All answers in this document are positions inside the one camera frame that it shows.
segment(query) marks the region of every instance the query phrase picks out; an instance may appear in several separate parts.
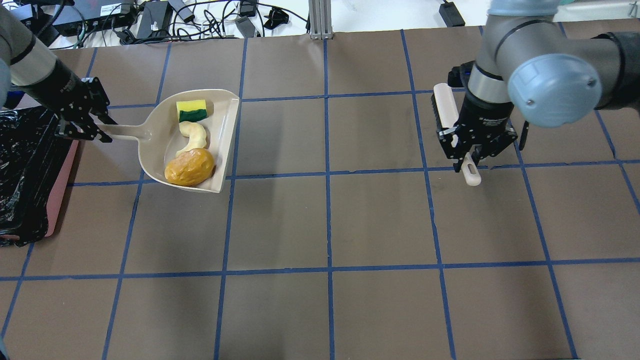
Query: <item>power adapter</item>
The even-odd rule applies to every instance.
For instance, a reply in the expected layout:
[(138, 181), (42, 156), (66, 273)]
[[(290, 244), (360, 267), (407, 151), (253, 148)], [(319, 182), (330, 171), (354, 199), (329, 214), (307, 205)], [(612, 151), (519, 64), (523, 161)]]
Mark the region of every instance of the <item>power adapter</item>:
[(148, 38), (154, 31), (167, 30), (171, 22), (172, 9), (168, 1), (147, 1), (138, 27), (138, 39)]
[(442, 20), (444, 20), (448, 28), (465, 25), (465, 19), (462, 19), (462, 15), (460, 15), (454, 3), (445, 2), (444, 4), (440, 4), (440, 10), (438, 12), (440, 12), (440, 16), (442, 16)]
[(238, 6), (238, 13), (240, 16), (254, 17), (257, 7), (257, 0), (242, 0)]
[(246, 16), (236, 20), (236, 27), (245, 38), (260, 37), (258, 29), (255, 28), (251, 20)]
[(186, 4), (182, 0), (167, 0), (171, 7), (178, 13), (178, 16), (184, 20), (184, 22), (191, 22), (195, 19), (193, 12), (186, 7)]

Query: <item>electronic device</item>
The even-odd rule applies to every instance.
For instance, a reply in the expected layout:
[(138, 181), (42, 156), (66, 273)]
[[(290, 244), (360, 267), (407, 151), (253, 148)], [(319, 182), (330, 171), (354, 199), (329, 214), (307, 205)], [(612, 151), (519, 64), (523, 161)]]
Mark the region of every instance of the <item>electronic device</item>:
[[(27, 4), (11, 10), (11, 14), (20, 20), (32, 33), (37, 34), (47, 24), (51, 15), (42, 11), (39, 6)], [(58, 32), (49, 26), (38, 37), (46, 46), (51, 45), (58, 37)]]
[(258, 29), (255, 28), (251, 20), (246, 16), (236, 20), (236, 27), (245, 38), (260, 37)]
[(240, 5), (238, 5), (238, 13), (240, 16), (253, 17), (255, 16), (257, 8), (257, 0), (242, 0), (240, 1)]
[(77, 35), (78, 28), (84, 22), (83, 17), (86, 21), (86, 32), (96, 28), (111, 29), (112, 23), (114, 28), (120, 28), (136, 22), (137, 11), (133, 6), (133, 0), (77, 0), (75, 8), (77, 11), (71, 6), (65, 6), (53, 23), (64, 37)]
[(178, 16), (184, 20), (184, 22), (191, 22), (195, 19), (193, 12), (189, 8), (185, 8), (186, 4), (182, 0), (168, 0), (169, 4), (173, 7)]
[(442, 16), (442, 20), (444, 20), (448, 28), (465, 25), (465, 19), (462, 19), (462, 15), (460, 15), (454, 3), (440, 4), (440, 10), (438, 12), (440, 12), (440, 16)]
[(167, 29), (173, 10), (168, 1), (147, 1), (138, 26), (138, 39), (148, 38), (155, 31)]

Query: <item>black cable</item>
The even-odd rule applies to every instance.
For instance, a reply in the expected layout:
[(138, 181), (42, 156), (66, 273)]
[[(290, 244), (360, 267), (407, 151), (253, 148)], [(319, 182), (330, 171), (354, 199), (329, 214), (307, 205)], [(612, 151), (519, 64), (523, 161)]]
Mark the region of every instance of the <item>black cable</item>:
[(280, 6), (275, 6), (275, 5), (264, 4), (264, 3), (257, 3), (257, 4), (258, 4), (258, 5), (261, 5), (261, 6), (268, 6), (268, 7), (270, 7), (270, 8), (279, 8), (279, 9), (282, 9), (282, 10), (284, 10), (284, 11), (286, 11), (286, 12), (290, 13), (291, 15), (293, 15), (293, 16), (295, 16), (295, 17), (299, 18), (300, 20), (304, 21), (305, 23), (306, 23), (306, 22), (308, 22), (308, 20), (307, 20), (307, 19), (303, 18), (302, 16), (298, 15), (297, 13), (292, 12), (292, 11), (291, 11), (291, 10), (289, 10), (289, 9), (281, 8)]
[(258, 14), (258, 18), (260, 18), (260, 25), (262, 25), (262, 37), (265, 37), (266, 35), (264, 34), (264, 19), (262, 19), (262, 14), (260, 14), (260, 10), (258, 10), (258, 7), (255, 7), (255, 11)]
[(49, 29), (49, 27), (51, 25), (53, 25), (53, 23), (56, 20), (58, 20), (58, 17), (60, 16), (60, 13), (62, 12), (62, 9), (64, 9), (66, 3), (67, 3), (67, 0), (61, 0), (60, 1), (60, 5), (58, 5), (58, 8), (56, 9), (56, 12), (53, 14), (51, 19), (49, 19), (49, 21), (47, 21), (47, 24), (45, 24), (42, 27), (42, 29), (40, 29), (40, 31), (38, 31), (38, 33), (36, 34), (36, 37), (39, 37), (40, 35), (42, 35), (42, 33), (44, 33), (47, 29)]
[(71, 45), (65, 46), (65, 47), (52, 47), (49, 50), (64, 50), (64, 49), (68, 49), (68, 48), (74, 47), (74, 46), (76, 46), (76, 45), (75, 44), (71, 44)]
[[(173, 14), (173, 22), (171, 23), (171, 24), (173, 25), (173, 28), (172, 28), (172, 34), (173, 34), (173, 37), (176, 37), (176, 34), (177, 34), (177, 33), (176, 33), (176, 31), (175, 31), (175, 25), (176, 25), (176, 24), (178, 24), (178, 22), (176, 21), (176, 19), (177, 19), (177, 17), (178, 17), (178, 13), (180, 13), (180, 12), (181, 12), (181, 11), (183, 11), (184, 9), (189, 8), (189, 7), (191, 7), (191, 6), (194, 6), (194, 8), (195, 8), (195, 6), (197, 6), (197, 5), (205, 5), (205, 4), (213, 4), (213, 3), (221, 3), (222, 1), (226, 1), (226, 2), (227, 2), (227, 3), (225, 4), (225, 7), (222, 9), (222, 15), (223, 15), (223, 17), (222, 17), (222, 21), (220, 22), (220, 23), (221, 23), (221, 26), (222, 26), (222, 33), (225, 33), (225, 19), (226, 19), (227, 17), (231, 16), (231, 15), (234, 15), (234, 14), (239, 15), (239, 14), (234, 13), (234, 12), (231, 12), (231, 13), (229, 13), (229, 14), (226, 14), (226, 15), (225, 15), (225, 11), (227, 10), (227, 6), (228, 6), (232, 1), (240, 1), (240, 0), (208, 0), (208, 1), (202, 1), (202, 2), (199, 2), (199, 3), (186, 4), (186, 5), (184, 5), (183, 7), (179, 8), (178, 10), (176, 10), (176, 11), (175, 11), (175, 13)], [(283, 11), (286, 11), (286, 12), (288, 12), (288, 13), (290, 13), (290, 14), (294, 15), (295, 17), (297, 17), (297, 18), (301, 19), (302, 21), (304, 21), (304, 22), (305, 22), (305, 24), (308, 24), (308, 23), (309, 23), (308, 19), (303, 18), (302, 16), (298, 15), (297, 13), (294, 13), (293, 11), (291, 11), (291, 10), (289, 10), (289, 9), (281, 8), (281, 7), (279, 7), (279, 6), (275, 6), (275, 5), (271, 5), (271, 4), (264, 4), (264, 3), (256, 3), (256, 4), (257, 4), (257, 5), (261, 5), (261, 6), (268, 6), (268, 7), (270, 7), (270, 8), (280, 8), (280, 9), (282, 9)], [(199, 33), (195, 33), (195, 34), (193, 34), (193, 35), (199, 35), (199, 34), (202, 34), (202, 33), (207, 32), (207, 31), (209, 31), (209, 30), (207, 29), (207, 30), (201, 31), (201, 32), (199, 32)]]
[(208, 9), (205, 9), (203, 14), (205, 19), (207, 19), (207, 21), (209, 22), (209, 31), (213, 30), (218, 34), (219, 37), (222, 37), (222, 34), (220, 33), (220, 24), (216, 20), (216, 17), (213, 16), (213, 14)]
[(80, 12), (80, 10), (78, 10), (75, 5), (71, 6), (71, 9), (75, 10), (78, 13), (78, 15), (80, 15), (80, 19), (82, 19), (82, 24), (81, 25), (84, 27), (84, 31), (80, 32), (80, 34), (78, 34), (77, 41), (76, 41), (76, 45), (81, 45), (81, 44), (84, 44), (82, 42), (82, 40), (83, 40), (83, 38), (85, 38), (87, 36), (87, 32), (89, 30), (89, 24), (87, 23), (86, 19), (84, 18), (84, 16)]
[(78, 37), (78, 39), (76, 40), (76, 42), (75, 42), (74, 44), (71, 44), (71, 45), (68, 45), (68, 46), (64, 46), (64, 47), (54, 47), (54, 48), (49, 49), (49, 50), (63, 50), (63, 49), (68, 49), (69, 47), (74, 47), (74, 46), (76, 46), (77, 44), (79, 44), (79, 43), (80, 43), (80, 34), (81, 34), (81, 32), (82, 32), (82, 30), (81, 30), (81, 29), (83, 28), (84, 23), (82, 23), (81, 25), (82, 25), (82, 26), (80, 26), (80, 27), (78, 27), (78, 28), (76, 29), (76, 36)]
[[(127, 5), (125, 3), (122, 4), (117, 4), (113, 9), (111, 9), (111, 12), (109, 12), (109, 15), (107, 15), (107, 17), (104, 19), (104, 22), (102, 23), (102, 28), (100, 29), (100, 32), (102, 33), (102, 41), (104, 42), (104, 47), (107, 47), (107, 40), (104, 38), (104, 26), (107, 23), (107, 21), (109, 21), (109, 17), (113, 15), (113, 12), (116, 11), (116, 9), (121, 8), (122, 5)], [(138, 9), (141, 8), (141, 5), (136, 4), (136, 2), (134, 1), (133, 4), (131, 4), (132, 6), (137, 6)], [(114, 24), (115, 18), (111, 18), (111, 29), (113, 29), (113, 24)]]
[(151, 41), (153, 42), (163, 42), (163, 41), (196, 41), (197, 39), (191, 39), (191, 37), (194, 37), (196, 35), (201, 35), (206, 33), (207, 31), (209, 31), (208, 29), (199, 31), (197, 33), (193, 33), (193, 34), (189, 34), (189, 35), (174, 35), (171, 37), (157, 37), (157, 38), (153, 38), (153, 37), (149, 37), (149, 38), (145, 38), (145, 39), (139, 39), (138, 41), (134, 42), (134, 44), (152, 44)]

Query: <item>dustpan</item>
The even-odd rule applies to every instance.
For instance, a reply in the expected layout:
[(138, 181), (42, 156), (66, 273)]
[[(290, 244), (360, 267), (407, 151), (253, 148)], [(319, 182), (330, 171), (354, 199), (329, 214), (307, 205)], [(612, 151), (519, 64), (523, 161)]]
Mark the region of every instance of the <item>dustpan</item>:
[[(204, 99), (207, 104), (209, 116), (198, 123), (207, 131), (207, 150), (216, 160), (213, 176), (195, 186), (170, 184), (164, 177), (164, 168), (175, 158), (176, 151), (188, 143), (188, 138), (180, 134), (175, 103), (199, 99)], [(191, 90), (166, 98), (141, 125), (98, 126), (113, 138), (138, 141), (140, 165), (157, 182), (191, 192), (220, 193), (231, 157), (239, 105), (240, 98), (227, 90)]]

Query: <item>sponge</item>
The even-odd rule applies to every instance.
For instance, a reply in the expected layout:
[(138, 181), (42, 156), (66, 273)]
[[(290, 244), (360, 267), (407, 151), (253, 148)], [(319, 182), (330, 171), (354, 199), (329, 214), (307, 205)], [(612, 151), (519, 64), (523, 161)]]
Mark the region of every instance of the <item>sponge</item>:
[(178, 122), (196, 122), (207, 117), (207, 103), (204, 100), (178, 101), (175, 107), (178, 110)]

